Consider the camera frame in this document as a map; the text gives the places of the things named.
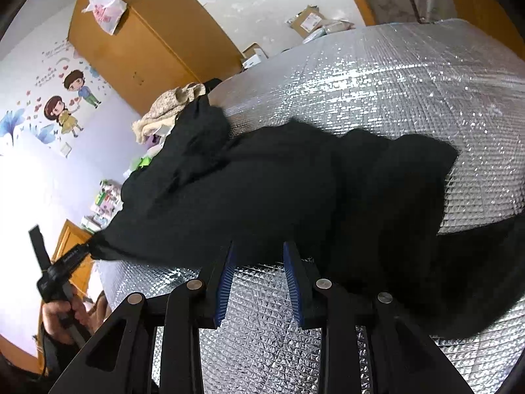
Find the person's left hand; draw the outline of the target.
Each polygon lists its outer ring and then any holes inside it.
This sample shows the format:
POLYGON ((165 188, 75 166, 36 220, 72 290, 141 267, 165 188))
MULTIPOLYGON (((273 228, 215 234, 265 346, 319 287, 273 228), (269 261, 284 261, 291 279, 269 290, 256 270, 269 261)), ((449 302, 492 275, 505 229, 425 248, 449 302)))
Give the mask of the person's left hand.
POLYGON ((45 332, 57 342, 72 345, 75 343, 65 327, 63 319, 73 317, 90 335, 93 335, 110 316, 112 309, 106 295, 101 293, 88 310, 82 299, 74 294, 71 301, 51 301, 42 306, 42 322, 45 332))

